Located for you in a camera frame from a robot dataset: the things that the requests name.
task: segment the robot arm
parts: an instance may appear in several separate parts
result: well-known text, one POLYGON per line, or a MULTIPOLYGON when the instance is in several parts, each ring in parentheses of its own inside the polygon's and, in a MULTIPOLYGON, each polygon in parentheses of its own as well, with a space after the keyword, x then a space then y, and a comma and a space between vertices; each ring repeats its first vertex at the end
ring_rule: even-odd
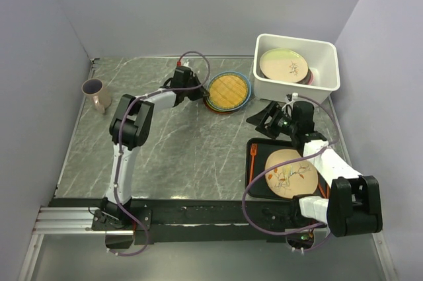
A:
MULTIPOLYGON (((124 95, 122 97, 122 100, 120 101, 119 106, 122 105, 122 108, 125 108, 122 110, 123 112, 126 110, 128 106, 126 104, 130 104, 136 97, 131 97, 129 95, 124 95)), ((151 115, 152 113, 157 113, 163 109, 172 108, 175 106, 176 103, 176 93, 169 92, 169 93, 161 93, 158 95, 155 95, 148 99, 148 102, 142 102, 141 106, 138 110, 138 114, 140 118, 143 118, 143 120, 140 121, 141 123, 141 130, 144 126, 144 128, 148 125, 151 125, 151 115)), ((141 142, 138 141, 137 143, 127 143, 126 145, 122 146, 122 163, 120 165, 120 176, 118 179, 118 197, 119 201, 122 204, 126 204, 131 199, 131 185, 132 185, 132 175, 134 173, 134 167, 135 167, 135 160, 137 158, 137 155, 141 149, 141 142)), ((114 151, 114 160, 113 160, 113 169, 112 169, 112 176, 110 179, 110 184, 108 186, 108 190, 106 192, 107 199, 116 204, 116 199, 114 196, 114 175, 116 174, 116 168, 118 167, 118 158, 119 158, 119 144, 116 142, 113 145, 113 151, 114 151)))
MULTIPOLYGON (((196 74, 189 67, 178 66, 175 69, 172 79, 168 79, 164 89, 180 89, 187 87, 196 87, 200 85, 200 81, 196 74)), ((132 175, 134 173, 135 160, 141 149, 141 146, 147 141, 153 113, 157 113, 164 109, 172 108, 180 104, 186 97, 190 100, 198 100, 208 96, 208 92, 203 88, 193 89, 190 91, 169 91, 159 93, 148 98, 145 101, 139 101, 131 109, 128 119, 126 119, 122 132, 122 153, 120 153, 118 137, 119 129, 122 123, 125 111, 128 109, 135 96, 123 95, 116 109, 115 115, 110 124, 109 132, 112 135, 114 143, 114 160, 113 170, 110 177, 110 184, 106 192, 106 198, 113 204, 116 203, 114 188, 114 177, 116 168, 118 167, 118 158, 122 154, 122 162, 120 164, 117 192, 119 201, 125 205, 131 200, 132 175)))
POLYGON ((349 166, 329 146, 326 138, 314 130, 314 106, 297 101, 291 116, 277 102, 247 119, 260 133, 275 139, 280 133, 291 137, 291 142, 304 157, 325 151, 311 162, 331 187, 330 198, 296 196, 301 215, 328 224, 337 236, 376 233, 382 230, 379 183, 365 177, 349 166))

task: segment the stack of plates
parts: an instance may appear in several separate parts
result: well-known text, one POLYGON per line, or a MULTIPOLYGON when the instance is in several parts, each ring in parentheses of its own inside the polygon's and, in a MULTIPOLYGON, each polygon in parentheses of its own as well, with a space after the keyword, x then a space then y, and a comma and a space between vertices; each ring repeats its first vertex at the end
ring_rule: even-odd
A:
POLYGON ((313 73, 305 59, 294 51, 275 48, 260 58, 260 69, 266 78, 285 83, 310 85, 313 73))
POLYGON ((216 75, 208 85, 209 97, 204 104, 216 114, 230 114, 250 99, 251 84, 241 73, 226 71, 216 75))

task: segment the black tray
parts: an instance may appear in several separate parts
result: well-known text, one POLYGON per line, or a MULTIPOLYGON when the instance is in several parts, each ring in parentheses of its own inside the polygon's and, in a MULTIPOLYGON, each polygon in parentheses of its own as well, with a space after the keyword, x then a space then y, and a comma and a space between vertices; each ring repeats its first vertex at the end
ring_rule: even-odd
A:
MULTIPOLYGON (((254 179, 257 175, 265 170, 266 161, 270 154, 277 150, 289 149, 292 148, 290 141, 282 140, 271 140, 271 139, 262 139, 262 138, 252 138, 247 142, 247 157, 245 159, 245 187, 249 184, 250 181, 250 164, 251 164, 251 155, 250 149, 251 145, 257 144, 257 155, 254 158, 254 168, 252 170, 252 178, 254 179)), ((325 181, 319 175, 319 182, 326 190, 325 181)), ((248 191, 248 194, 251 197, 257 198, 268 198, 273 200, 290 200, 287 198, 282 198, 270 190, 270 187, 267 185, 266 179, 262 177, 254 186, 248 191)), ((321 196, 319 189, 316 189, 315 195, 321 196)))

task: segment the cup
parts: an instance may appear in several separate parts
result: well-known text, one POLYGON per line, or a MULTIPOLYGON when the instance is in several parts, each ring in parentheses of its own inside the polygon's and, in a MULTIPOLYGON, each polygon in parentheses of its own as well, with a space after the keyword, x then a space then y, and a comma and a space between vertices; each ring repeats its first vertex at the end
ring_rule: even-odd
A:
POLYGON ((97 78, 91 78, 82 84, 82 92, 94 104, 97 111, 104 114, 112 103, 112 97, 104 83, 97 78))

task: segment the black base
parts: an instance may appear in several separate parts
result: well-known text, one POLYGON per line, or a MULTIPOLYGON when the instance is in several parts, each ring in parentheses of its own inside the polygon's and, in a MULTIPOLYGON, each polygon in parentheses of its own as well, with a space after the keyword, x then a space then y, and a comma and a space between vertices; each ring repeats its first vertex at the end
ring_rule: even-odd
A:
MULTIPOLYGON (((301 216, 295 200, 247 201, 251 219, 264 229, 285 229, 309 225, 311 220, 301 216)), ((286 242, 285 237, 274 237, 251 227, 241 209, 240 200, 149 200, 133 199, 131 213, 142 221, 150 232, 150 244, 177 241, 239 241, 266 240, 286 242)), ((82 198, 54 198, 49 207, 101 207, 104 200, 82 198)), ((107 216, 101 210, 95 212, 92 229, 95 231, 132 230, 133 226, 107 216)), ((108 247, 123 247, 124 239, 109 242, 108 247)), ((145 243, 144 231, 137 227, 135 244, 145 243)))

